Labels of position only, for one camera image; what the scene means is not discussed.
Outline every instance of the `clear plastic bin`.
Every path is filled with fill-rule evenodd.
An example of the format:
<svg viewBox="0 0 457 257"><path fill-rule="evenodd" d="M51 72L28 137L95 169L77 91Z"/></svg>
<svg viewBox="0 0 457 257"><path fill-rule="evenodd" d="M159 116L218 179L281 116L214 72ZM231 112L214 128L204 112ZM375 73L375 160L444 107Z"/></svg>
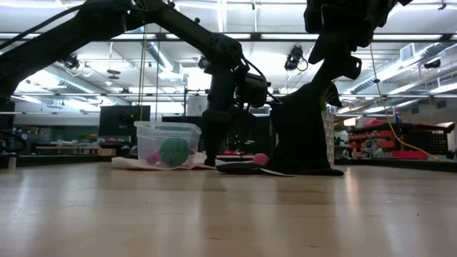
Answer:
<svg viewBox="0 0 457 257"><path fill-rule="evenodd" d="M135 121L136 137L138 138L138 158L144 164L166 165L161 160L159 149L169 138L182 138L189 146L189 159L198 151L201 129L194 124Z"/></svg>

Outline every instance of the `green ball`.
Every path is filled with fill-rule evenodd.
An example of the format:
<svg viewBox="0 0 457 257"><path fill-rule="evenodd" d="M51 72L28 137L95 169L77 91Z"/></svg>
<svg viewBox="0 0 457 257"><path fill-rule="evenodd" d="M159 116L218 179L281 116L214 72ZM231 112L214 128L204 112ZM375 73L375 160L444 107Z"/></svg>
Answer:
<svg viewBox="0 0 457 257"><path fill-rule="evenodd" d="M170 167L185 163L189 152L189 144L186 139L182 138L167 138L159 148L160 159Z"/></svg>

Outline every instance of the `storage rack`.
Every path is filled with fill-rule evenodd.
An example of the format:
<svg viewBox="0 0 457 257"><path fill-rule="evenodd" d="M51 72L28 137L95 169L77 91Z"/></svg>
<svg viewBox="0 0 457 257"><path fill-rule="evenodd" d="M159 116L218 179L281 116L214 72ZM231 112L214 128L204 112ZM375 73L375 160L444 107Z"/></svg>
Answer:
<svg viewBox="0 0 457 257"><path fill-rule="evenodd" d="M445 156L448 153L448 127L423 124L392 124L397 136L404 142L430 154ZM426 154L404 146L397 141L388 124L366 126L348 131L349 147L354 158L397 158L426 160Z"/></svg>

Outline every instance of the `pink ball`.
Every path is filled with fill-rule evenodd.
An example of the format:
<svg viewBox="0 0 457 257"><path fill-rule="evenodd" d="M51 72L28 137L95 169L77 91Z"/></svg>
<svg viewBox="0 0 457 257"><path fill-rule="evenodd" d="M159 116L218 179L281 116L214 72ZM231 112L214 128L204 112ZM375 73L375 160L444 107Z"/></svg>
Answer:
<svg viewBox="0 0 457 257"><path fill-rule="evenodd" d="M148 164L156 164L157 162L157 155L155 153L152 153L152 154L149 154L147 157L146 157L146 162Z"/></svg>
<svg viewBox="0 0 457 257"><path fill-rule="evenodd" d="M270 158L264 153L258 153L253 157L252 161L254 164L265 166L270 161Z"/></svg>

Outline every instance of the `wooden floor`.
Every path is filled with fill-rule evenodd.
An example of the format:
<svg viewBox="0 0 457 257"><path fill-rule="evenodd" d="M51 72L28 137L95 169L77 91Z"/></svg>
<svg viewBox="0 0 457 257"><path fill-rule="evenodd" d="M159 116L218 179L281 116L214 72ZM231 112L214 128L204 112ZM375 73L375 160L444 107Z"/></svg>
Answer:
<svg viewBox="0 0 457 257"><path fill-rule="evenodd" d="M457 174L344 170L19 169L0 174L0 256L457 256Z"/></svg>

